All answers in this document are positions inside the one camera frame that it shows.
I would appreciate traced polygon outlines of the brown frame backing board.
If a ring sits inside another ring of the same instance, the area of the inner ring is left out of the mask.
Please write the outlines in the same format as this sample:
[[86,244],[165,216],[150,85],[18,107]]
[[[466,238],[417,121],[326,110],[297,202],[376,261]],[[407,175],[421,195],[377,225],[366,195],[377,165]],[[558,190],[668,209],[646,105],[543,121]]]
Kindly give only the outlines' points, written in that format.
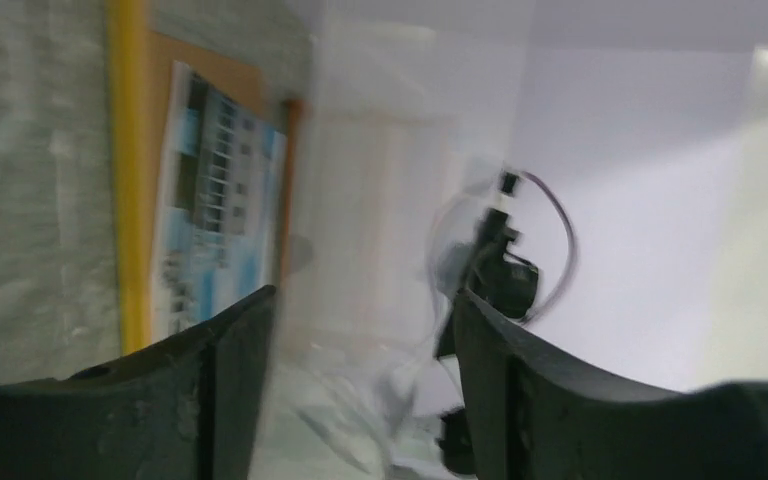
[[[142,214],[144,221],[154,218],[157,210],[161,147],[174,61],[189,64],[243,106],[252,109],[262,117],[266,115],[266,84],[260,68],[151,30],[148,33],[147,67],[148,147],[147,159],[143,161],[146,177],[140,181],[145,205],[145,212]],[[277,271],[274,278],[276,285],[279,285],[291,271],[290,203],[293,196],[292,187],[304,107],[303,99],[298,96],[286,96],[282,99],[281,113],[287,124],[288,146],[279,183],[280,214],[277,230],[279,242],[276,253]]]

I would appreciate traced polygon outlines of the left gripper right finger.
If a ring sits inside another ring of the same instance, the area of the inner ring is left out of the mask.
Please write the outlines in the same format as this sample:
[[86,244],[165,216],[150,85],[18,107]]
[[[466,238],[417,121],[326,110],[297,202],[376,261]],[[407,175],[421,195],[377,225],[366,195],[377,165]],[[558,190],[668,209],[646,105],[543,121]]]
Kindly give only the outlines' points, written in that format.
[[639,383],[469,291],[453,324],[481,479],[768,479],[768,382],[691,393]]

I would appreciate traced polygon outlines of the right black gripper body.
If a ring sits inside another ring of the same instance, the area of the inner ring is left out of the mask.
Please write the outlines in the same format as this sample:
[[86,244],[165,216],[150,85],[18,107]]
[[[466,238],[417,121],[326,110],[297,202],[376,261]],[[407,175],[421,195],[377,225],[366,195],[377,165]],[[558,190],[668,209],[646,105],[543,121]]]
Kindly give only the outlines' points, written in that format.
[[457,356],[472,336],[482,347],[495,346],[504,331],[528,319],[540,270],[510,252],[519,232],[509,220],[498,208],[485,209],[472,239],[447,246],[433,262],[433,289],[451,302],[436,334],[435,359]]

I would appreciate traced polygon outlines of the building and sky photo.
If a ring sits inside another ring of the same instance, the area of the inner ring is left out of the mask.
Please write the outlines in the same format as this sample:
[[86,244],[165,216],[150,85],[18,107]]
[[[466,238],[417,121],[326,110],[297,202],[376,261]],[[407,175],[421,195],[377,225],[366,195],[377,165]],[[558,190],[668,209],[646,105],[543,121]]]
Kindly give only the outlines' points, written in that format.
[[189,65],[172,65],[151,264],[151,339],[274,282],[287,138]]

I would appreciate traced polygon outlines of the yellow wooden picture frame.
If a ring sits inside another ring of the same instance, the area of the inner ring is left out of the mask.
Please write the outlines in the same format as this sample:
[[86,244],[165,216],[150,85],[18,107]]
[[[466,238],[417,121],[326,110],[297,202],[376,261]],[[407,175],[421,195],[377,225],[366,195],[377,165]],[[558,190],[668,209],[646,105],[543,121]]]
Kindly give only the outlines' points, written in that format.
[[145,118],[148,5],[106,3],[108,84],[122,353],[150,343],[151,214],[143,195],[149,133]]

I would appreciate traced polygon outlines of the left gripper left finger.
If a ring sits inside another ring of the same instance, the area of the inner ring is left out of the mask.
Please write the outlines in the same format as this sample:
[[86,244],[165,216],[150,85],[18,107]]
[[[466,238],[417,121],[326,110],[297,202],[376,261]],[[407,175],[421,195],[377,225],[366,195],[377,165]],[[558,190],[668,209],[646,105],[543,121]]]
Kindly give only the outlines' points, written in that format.
[[245,479],[275,323],[266,286],[65,380],[0,385],[0,479]]

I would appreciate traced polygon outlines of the clear transparent frame sheet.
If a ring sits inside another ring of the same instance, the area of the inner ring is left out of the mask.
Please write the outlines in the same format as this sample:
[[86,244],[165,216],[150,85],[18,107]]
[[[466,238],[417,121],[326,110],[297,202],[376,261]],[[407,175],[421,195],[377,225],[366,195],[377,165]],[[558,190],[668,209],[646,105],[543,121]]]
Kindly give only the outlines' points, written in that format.
[[447,300],[436,263],[510,156],[530,1],[295,1],[313,68],[276,391],[281,479],[383,479]]

